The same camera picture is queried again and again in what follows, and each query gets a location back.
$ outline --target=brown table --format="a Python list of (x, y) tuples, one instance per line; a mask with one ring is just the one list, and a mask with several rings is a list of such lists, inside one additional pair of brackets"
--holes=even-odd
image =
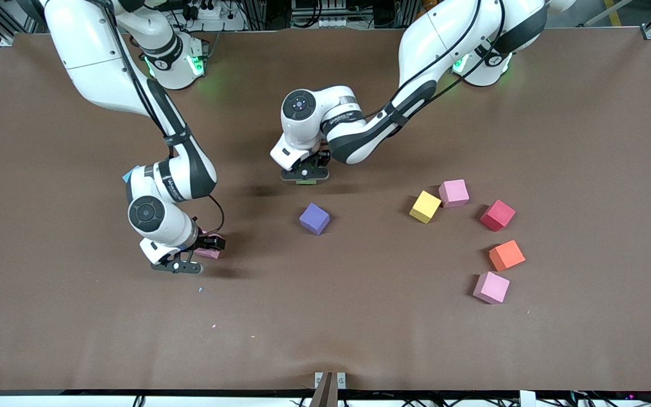
[[(155, 126), (83, 100), (49, 36), (2, 49), (0, 389), (301, 388), (323, 370), (361, 389), (650, 389), (651, 41), (546, 31), (497, 85), (455, 88), (328, 183), (284, 185), (284, 96), (345, 83), (377, 108), (400, 35), (224, 34), (209, 76), (171, 92), (227, 211), (198, 276), (150, 270), (127, 223), (120, 176), (164, 157)], [(408, 216), (455, 178), (467, 206)], [(475, 218), (497, 198), (517, 215), (495, 233)], [(311, 201), (320, 237), (297, 220)], [(511, 239), (527, 262), (490, 306), (470, 292)]]

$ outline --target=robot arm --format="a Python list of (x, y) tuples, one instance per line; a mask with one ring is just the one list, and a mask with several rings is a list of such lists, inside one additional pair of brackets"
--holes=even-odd
[[(217, 182), (215, 168), (166, 91), (134, 66), (114, 21), (119, 8), (116, 0), (113, 5), (101, 0), (44, 2), (54, 45), (82, 96), (106, 109), (149, 116), (170, 148), (167, 159), (135, 167), (127, 181), (129, 222), (144, 237), (140, 248), (153, 268), (199, 272), (197, 263), (180, 261), (179, 253), (199, 247), (222, 249), (224, 240), (202, 233), (175, 204), (209, 196)], [(162, 21), (153, 15), (150, 23)], [(166, 21), (164, 26), (172, 31)]]
[(346, 86), (295, 90), (281, 107), (283, 134), (271, 157), (284, 168), (284, 180), (327, 177), (313, 162), (322, 133), (334, 159), (357, 164), (434, 99), (437, 81), (464, 55), (487, 38), (493, 41), (489, 51), (508, 54), (523, 48), (545, 21), (543, 0), (444, 0), (403, 33), (398, 90), (373, 119), (366, 120)]

